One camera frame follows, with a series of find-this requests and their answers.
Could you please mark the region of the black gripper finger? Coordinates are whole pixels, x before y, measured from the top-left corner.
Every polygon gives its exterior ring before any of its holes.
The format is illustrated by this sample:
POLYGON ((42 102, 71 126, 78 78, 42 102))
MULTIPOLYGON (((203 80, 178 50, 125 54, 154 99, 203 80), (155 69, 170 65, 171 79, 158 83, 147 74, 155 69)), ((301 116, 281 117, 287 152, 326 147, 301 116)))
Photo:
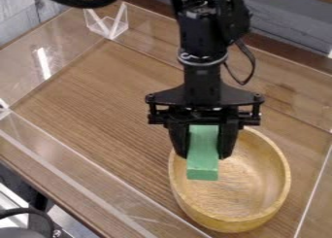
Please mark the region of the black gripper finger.
POLYGON ((226 159, 233 152, 238 134, 238 120, 230 119, 226 123, 218 126, 217 132, 217 153, 219 159, 226 159))
POLYGON ((169 120, 166 122, 166 130, 174 152, 185 158, 189 148, 189 125, 183 122, 169 120))

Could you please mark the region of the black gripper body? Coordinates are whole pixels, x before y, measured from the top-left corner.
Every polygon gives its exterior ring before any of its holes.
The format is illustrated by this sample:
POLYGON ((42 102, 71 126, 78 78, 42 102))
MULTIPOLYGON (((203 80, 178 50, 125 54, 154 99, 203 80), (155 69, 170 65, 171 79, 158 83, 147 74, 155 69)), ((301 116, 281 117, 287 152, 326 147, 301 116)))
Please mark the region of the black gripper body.
POLYGON ((234 120, 239 127, 261 124, 263 98, 245 89, 227 85, 219 67, 231 73, 226 56, 211 58, 179 55, 183 69, 182 84, 149 93, 147 123, 169 126, 179 124, 226 124, 234 120))

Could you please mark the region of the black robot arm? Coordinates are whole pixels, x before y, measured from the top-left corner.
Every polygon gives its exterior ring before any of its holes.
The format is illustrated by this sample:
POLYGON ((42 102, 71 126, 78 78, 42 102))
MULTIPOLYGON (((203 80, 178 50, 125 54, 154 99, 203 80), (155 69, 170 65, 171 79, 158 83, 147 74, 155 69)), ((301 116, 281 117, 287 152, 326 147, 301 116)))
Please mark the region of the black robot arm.
POLYGON ((178 25, 177 61, 183 83, 145 96, 147 122, 167 130, 175 153, 186 157, 193 125, 215 127, 213 148, 219 159, 231 155, 238 131, 261 123, 261 95, 227 85, 227 47, 234 45, 250 61, 255 58, 242 42, 250 28, 243 0, 169 0, 178 25))

